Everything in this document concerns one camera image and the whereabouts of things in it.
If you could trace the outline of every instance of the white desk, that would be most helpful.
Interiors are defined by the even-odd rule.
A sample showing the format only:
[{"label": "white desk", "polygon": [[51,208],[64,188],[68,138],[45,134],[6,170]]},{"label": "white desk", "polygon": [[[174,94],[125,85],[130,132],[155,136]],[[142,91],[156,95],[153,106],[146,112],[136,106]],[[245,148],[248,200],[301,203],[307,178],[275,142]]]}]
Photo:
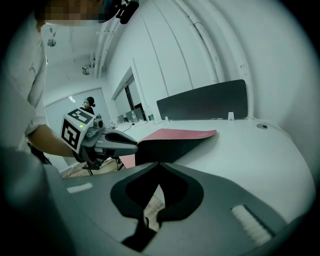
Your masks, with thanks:
[{"label": "white desk", "polygon": [[[139,141],[161,128],[208,131],[217,134],[178,159],[175,164],[227,178],[275,209],[288,223],[305,213],[315,196],[309,168],[281,130],[268,125],[257,128],[258,120],[148,122],[125,133]],[[131,123],[123,123],[124,131]]]}]

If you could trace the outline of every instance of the person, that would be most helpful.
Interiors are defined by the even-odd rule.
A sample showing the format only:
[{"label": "person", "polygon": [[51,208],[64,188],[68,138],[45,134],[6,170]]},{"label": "person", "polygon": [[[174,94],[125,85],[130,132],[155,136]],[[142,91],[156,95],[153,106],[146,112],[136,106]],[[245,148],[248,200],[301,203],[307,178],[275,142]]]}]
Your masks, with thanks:
[{"label": "person", "polygon": [[[47,59],[41,29],[45,24],[78,26],[83,20],[98,20],[104,10],[104,0],[44,0],[39,3],[42,6],[35,8],[11,40],[0,67],[1,83],[6,90],[4,94],[16,97],[24,106],[15,129],[25,129],[24,135],[41,152],[73,157],[70,147],[46,125],[42,98]],[[9,116],[11,110],[0,104],[0,114]],[[28,152],[25,136],[16,138],[4,124],[1,129],[1,144]]]},{"label": "person", "polygon": [[80,107],[80,109],[94,115],[94,110],[92,107],[95,107],[95,99],[93,97],[88,97],[84,99],[83,105]]}]

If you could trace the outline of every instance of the ceiling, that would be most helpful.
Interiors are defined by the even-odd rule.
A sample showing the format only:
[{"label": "ceiling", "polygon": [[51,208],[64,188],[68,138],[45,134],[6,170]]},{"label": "ceiling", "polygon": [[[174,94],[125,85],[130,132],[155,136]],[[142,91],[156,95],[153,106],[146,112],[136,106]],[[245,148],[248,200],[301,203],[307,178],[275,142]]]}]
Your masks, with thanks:
[{"label": "ceiling", "polygon": [[[53,38],[56,45],[48,46],[48,40]],[[86,26],[55,26],[46,24],[42,28],[42,38],[48,67],[65,61],[76,61],[79,58],[89,57],[97,47],[101,24],[87,22]]]}]

